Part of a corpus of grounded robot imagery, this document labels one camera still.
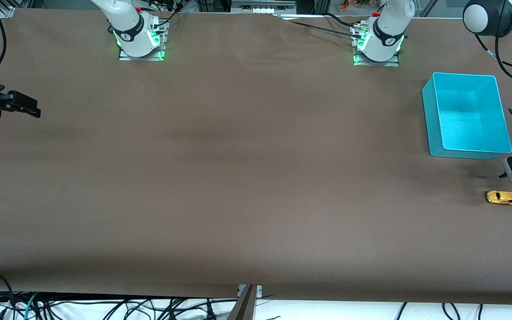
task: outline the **turquoise bin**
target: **turquoise bin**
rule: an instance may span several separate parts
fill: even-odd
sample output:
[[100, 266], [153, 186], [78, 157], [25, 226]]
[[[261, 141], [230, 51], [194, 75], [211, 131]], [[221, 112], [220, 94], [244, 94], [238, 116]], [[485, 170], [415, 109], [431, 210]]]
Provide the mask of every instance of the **turquoise bin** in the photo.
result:
[[486, 160], [512, 151], [494, 76], [436, 72], [422, 99], [432, 156]]

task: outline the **table surface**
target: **table surface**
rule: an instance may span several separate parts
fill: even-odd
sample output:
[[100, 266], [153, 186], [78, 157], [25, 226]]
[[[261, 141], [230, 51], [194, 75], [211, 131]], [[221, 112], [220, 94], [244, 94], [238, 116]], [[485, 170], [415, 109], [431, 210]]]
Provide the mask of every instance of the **table surface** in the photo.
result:
[[428, 153], [433, 72], [496, 75], [512, 107], [461, 20], [413, 20], [398, 68], [268, 15], [187, 14], [159, 63], [116, 60], [101, 12], [4, 26], [0, 83], [43, 112], [0, 119], [16, 290], [512, 303], [512, 207], [484, 200], [510, 190], [501, 159]]

